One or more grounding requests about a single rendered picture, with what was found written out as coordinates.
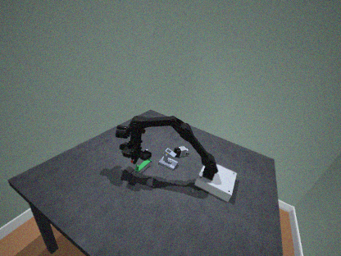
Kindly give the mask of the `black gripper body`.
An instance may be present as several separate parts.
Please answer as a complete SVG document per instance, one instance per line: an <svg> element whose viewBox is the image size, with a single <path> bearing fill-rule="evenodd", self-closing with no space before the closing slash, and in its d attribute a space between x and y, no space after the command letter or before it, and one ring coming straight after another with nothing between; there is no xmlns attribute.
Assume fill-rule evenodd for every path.
<svg viewBox="0 0 341 256"><path fill-rule="evenodd" d="M145 151L140 150L140 149L142 149L142 147L141 147L142 142L143 142L142 140L140 140L140 141L130 140L129 141L130 145L134 144L136 146L137 153L135 155L138 156L140 159L146 161L152 156L152 153L148 152L147 150L145 150ZM127 142L121 144L119 149L123 150L126 145L127 145Z"/></svg>

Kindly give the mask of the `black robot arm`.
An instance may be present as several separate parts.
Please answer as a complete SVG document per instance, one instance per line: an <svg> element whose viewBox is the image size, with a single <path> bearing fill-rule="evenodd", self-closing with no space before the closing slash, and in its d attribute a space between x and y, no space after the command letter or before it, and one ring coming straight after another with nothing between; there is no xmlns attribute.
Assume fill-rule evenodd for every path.
<svg viewBox="0 0 341 256"><path fill-rule="evenodd" d="M184 123L174 116L150 118L135 116L128 126L118 125L116 127L116 138L127 139L130 137L132 141L140 141L142 134L144 134L146 131L145 128L154 126L172 126L184 140L190 142L194 149L201 156L202 164L205 166L202 177L213 181L215 174L219 172L214 157L208 153L199 143L199 141L193 135L189 124ZM123 157L131 158L137 153L137 149L134 144L130 145L130 143L127 143L121 152Z"/></svg>

